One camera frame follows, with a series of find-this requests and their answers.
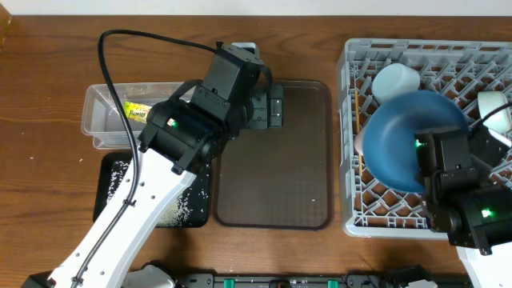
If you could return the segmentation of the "wooden chopstick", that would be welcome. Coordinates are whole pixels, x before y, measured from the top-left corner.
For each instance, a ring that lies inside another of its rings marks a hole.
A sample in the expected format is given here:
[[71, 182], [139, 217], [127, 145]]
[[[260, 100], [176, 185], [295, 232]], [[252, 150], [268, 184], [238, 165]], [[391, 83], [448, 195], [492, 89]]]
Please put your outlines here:
[[[360, 131], [360, 118], [359, 118], [359, 101], [358, 101], [358, 90], [354, 91], [354, 104], [355, 104], [355, 119], [356, 119], [356, 134]], [[361, 177], [363, 174], [362, 169], [362, 156], [358, 154], [358, 176]]]

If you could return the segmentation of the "pink cup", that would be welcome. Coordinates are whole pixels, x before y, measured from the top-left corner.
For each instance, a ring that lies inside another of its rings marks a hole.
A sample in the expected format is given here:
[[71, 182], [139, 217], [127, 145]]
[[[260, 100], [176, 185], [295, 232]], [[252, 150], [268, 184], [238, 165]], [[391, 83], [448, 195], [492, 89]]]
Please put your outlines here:
[[354, 137], [354, 148], [360, 155], [363, 155], [364, 134], [365, 134], [365, 127], [361, 128], [360, 131]]

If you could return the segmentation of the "yellow green snack wrapper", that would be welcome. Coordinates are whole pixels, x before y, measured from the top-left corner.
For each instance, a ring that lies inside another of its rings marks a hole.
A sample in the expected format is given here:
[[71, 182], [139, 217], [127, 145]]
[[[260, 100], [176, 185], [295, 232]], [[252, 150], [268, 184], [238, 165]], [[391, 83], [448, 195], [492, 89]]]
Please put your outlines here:
[[136, 122], [146, 123], [147, 116], [151, 110], [151, 106], [136, 102], [124, 102], [123, 110], [128, 119], [133, 119]]

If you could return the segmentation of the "dark blue plate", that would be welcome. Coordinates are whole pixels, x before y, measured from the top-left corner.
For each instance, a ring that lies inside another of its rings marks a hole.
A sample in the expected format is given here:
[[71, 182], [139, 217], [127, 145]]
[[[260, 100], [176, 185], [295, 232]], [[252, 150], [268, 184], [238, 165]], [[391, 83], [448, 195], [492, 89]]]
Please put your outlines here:
[[417, 90], [393, 98], [370, 117], [363, 136], [367, 169], [381, 184], [407, 193], [425, 192], [415, 134], [424, 129], [457, 127], [469, 131], [465, 115], [447, 97]]

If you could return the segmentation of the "light blue bowl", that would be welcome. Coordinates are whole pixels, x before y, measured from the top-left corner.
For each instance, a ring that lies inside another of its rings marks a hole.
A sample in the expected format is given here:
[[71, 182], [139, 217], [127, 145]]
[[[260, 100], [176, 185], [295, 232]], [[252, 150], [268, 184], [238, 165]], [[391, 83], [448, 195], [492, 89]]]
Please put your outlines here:
[[418, 90], [420, 81], [419, 72], [401, 63], [393, 63], [375, 76], [371, 89], [377, 103], [383, 105], [401, 94]]

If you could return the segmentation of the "mint green bowl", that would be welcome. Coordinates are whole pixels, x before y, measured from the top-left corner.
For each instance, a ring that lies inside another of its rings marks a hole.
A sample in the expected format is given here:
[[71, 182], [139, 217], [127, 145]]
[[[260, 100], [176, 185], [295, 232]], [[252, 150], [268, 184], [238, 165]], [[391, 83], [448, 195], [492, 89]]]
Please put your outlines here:
[[[478, 93], [478, 110], [481, 118], [487, 116], [493, 110], [508, 103], [506, 96], [500, 91], [485, 91]], [[510, 108], [500, 110], [484, 121], [484, 126], [493, 131], [506, 134], [511, 131]]]

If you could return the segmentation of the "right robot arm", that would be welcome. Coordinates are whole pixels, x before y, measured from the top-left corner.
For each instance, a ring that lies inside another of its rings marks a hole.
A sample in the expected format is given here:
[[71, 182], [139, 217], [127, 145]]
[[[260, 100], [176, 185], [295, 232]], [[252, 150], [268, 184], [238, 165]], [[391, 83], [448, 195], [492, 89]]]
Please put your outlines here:
[[484, 126], [420, 130], [415, 140], [430, 228], [447, 235], [474, 287], [509, 287], [511, 188], [490, 172], [510, 141]]

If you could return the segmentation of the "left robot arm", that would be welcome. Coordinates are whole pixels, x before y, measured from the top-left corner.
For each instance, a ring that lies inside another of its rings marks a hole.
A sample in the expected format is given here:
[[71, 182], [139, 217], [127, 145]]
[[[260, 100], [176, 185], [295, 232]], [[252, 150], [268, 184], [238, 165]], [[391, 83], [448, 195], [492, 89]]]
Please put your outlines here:
[[129, 267], [169, 204], [194, 183], [230, 137], [203, 133], [195, 145], [178, 147], [176, 133], [191, 135], [213, 114], [213, 104], [196, 106], [204, 95], [197, 87], [189, 102], [174, 95], [151, 108], [124, 183], [73, 254], [54, 270], [29, 276], [24, 288], [174, 288], [172, 277], [153, 264], [135, 272]]

